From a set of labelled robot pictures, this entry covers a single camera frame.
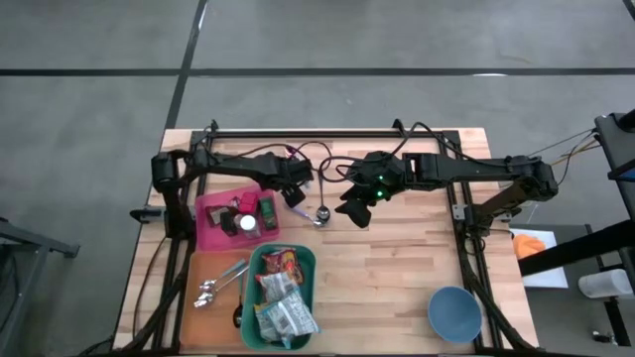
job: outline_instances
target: snack bag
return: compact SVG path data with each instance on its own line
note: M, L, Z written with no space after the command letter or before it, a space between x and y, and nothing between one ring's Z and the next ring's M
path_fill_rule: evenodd
M295 288L282 300L264 308L265 315L281 335L285 348L291 348L295 336L319 332L319 326L302 300L300 289Z
M289 248L272 254L263 254L262 258L265 260L267 273L274 274L290 271L296 284L300 285L305 281L295 249Z
M271 320L265 316L263 312L264 307L266 307L266 305L254 305L256 319L258 320L258 325L260 326L260 337L267 342L280 341L282 337L280 336L280 333L276 331L276 328L274 327L274 324L271 323Z
M291 272L289 271L270 275L256 275L256 281L260 283L265 291L265 300L267 302L279 301L298 287L291 278Z

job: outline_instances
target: pink bin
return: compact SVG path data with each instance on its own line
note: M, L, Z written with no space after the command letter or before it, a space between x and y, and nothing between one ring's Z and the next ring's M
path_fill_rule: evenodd
M274 230L265 230L264 224L260 217L258 225L260 226L260 238L247 238L240 230L235 236L229 237L220 229L220 226L210 227L207 222L205 208L208 206L226 205L233 197L241 197L245 192L254 192L258 194L258 198L271 197L274 198L272 190L262 191L258 185L237 188L220 193L205 194L196 199L194 208L196 209L196 247L199 251L224 251L229 249L244 248L251 245L257 245L278 239L280 228Z

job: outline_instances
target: floor stripe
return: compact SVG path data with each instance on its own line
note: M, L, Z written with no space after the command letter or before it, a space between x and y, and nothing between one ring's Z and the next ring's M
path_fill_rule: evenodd
M554 76L633 75L635 67L615 68L196 68L195 77L319 76Z
M567 76L634 75L635 67L542 67L542 68L190 68L193 46L184 67L125 69L0 69L0 76L175 76L183 81L199 78L336 77L336 76Z
M0 69L0 76L173 76L179 75L177 68L108 68L108 69Z
M190 39L188 40L186 53L184 54L183 62L181 64L181 72L179 73L179 79L177 79L175 92L172 96L172 102L170 103L170 110L168 111L165 129L174 129L177 126L177 119L179 118L183 95L186 91L188 77L190 76L189 71L191 68L191 61L194 58L194 51L196 50L196 43L198 42L198 36L200 35L200 28L202 27L202 23L205 18L206 9L207 0L199 0L198 6L196 6L196 12L194 13L194 19L191 23Z

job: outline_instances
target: green basket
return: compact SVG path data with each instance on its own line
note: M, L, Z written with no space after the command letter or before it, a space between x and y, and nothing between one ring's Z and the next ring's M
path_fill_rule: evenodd
M270 254L281 249L294 248L300 262L300 267L305 275L305 281L300 285L300 293L309 310L314 310L314 285L316 280L316 256L311 249L293 244L263 244L256 248L249 259L249 271L247 275L247 292L245 293L244 309L242 311L242 323L240 336L247 347L260 351L289 351L282 342L267 342L260 337L260 327L254 304L262 303L265 298L260 284L256 281L256 274L266 273L263 254ZM298 350L309 343L311 335L298 336L291 342L291 350Z

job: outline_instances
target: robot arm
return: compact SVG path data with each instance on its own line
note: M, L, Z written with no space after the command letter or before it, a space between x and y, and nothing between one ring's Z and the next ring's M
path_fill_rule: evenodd
M340 197L345 203L335 211L347 214L361 228L370 222L368 206L390 200L406 189L430 191L454 182L514 181L486 202L465 208L466 225L485 235L494 217L505 212L513 216L520 212L523 202L545 201L558 193L551 167L524 156L468 161L409 153L399 160L389 153L373 152L353 162L347 175L354 186Z
M186 162L186 172L179 173L178 160ZM251 178L262 189L279 191L291 207L305 199L299 185L313 179L311 162L275 156L269 152L254 158L210 153L205 148L193 154L182 150L159 153L152 158L152 185L166 203L166 234L173 239L187 239L194 231L190 209L179 191L203 174L221 174Z

